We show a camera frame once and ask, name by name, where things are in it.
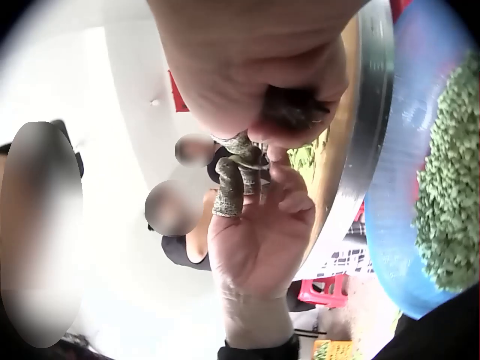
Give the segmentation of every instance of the black sleeve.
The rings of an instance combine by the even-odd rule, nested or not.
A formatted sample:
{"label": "black sleeve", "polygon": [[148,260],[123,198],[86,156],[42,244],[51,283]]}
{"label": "black sleeve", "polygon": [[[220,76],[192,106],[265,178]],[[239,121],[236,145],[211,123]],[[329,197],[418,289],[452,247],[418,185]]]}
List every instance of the black sleeve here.
{"label": "black sleeve", "polygon": [[294,335],[286,344],[271,349],[235,349],[225,343],[218,351],[218,360],[298,360],[299,351],[299,338]]}
{"label": "black sleeve", "polygon": [[372,360],[479,358],[479,285],[407,322]]}
{"label": "black sleeve", "polygon": [[208,254],[198,264],[192,263],[187,256],[187,243],[185,235],[182,236],[163,236],[162,249],[165,255],[175,264],[188,266],[196,270],[211,271],[210,259]]}

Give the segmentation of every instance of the red plastic stool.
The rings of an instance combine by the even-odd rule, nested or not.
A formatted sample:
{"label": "red plastic stool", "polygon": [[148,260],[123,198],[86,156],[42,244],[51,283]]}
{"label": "red plastic stool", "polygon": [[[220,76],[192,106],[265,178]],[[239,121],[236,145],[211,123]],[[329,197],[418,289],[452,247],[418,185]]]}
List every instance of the red plastic stool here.
{"label": "red plastic stool", "polygon": [[[315,280],[302,280],[298,299],[308,304],[325,305],[328,308],[343,308],[347,304],[347,295],[343,295],[343,280],[348,275],[336,275]],[[313,283],[325,283],[324,290],[318,292],[313,288]],[[331,285],[334,285],[333,294],[329,293]]]}

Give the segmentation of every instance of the hand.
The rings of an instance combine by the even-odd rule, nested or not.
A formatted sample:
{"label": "hand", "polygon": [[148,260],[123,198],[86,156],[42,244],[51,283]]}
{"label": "hand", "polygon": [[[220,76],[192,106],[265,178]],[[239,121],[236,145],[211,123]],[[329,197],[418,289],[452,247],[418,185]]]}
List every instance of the hand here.
{"label": "hand", "polygon": [[210,264],[226,297],[284,297],[307,248],[315,205],[305,182],[285,162],[272,163],[270,173],[264,204],[258,195],[245,197],[240,217],[210,222]]}
{"label": "hand", "polygon": [[[319,136],[347,87],[340,33],[366,0],[149,0],[186,104],[213,135],[295,148]],[[330,109],[298,133],[260,118],[268,85],[313,87]]]}
{"label": "hand", "polygon": [[227,342],[273,348],[293,325],[286,293],[307,248],[315,206],[288,157],[272,163],[266,201],[245,196],[239,217],[214,215],[208,230],[210,265],[222,296]]}

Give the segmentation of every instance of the red sign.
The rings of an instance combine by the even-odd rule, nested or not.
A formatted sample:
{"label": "red sign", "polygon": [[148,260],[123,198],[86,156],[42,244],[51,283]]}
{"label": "red sign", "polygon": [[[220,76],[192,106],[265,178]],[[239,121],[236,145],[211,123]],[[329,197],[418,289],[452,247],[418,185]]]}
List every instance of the red sign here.
{"label": "red sign", "polygon": [[175,84],[175,80],[173,80],[172,73],[170,70],[168,71],[168,74],[170,75],[170,82],[172,84],[172,94],[173,94],[173,101],[175,102],[175,111],[176,112],[187,112],[190,111],[188,110],[187,105],[183,101],[180,91],[177,88],[177,84]]}

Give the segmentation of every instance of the green vegetable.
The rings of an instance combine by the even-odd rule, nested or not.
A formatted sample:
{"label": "green vegetable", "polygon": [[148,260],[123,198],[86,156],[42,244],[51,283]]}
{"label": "green vegetable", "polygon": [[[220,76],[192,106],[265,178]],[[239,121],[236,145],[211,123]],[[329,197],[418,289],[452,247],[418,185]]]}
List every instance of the green vegetable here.
{"label": "green vegetable", "polygon": [[417,175],[415,245],[424,272],[453,292],[479,279],[479,71],[479,54],[469,53],[448,79]]}
{"label": "green vegetable", "polygon": [[313,175],[315,173],[315,150],[317,147],[318,139],[299,149],[290,149],[287,151],[292,168],[300,173],[307,184],[313,181]]}
{"label": "green vegetable", "polygon": [[321,344],[313,354],[313,360],[326,360],[329,343]]}

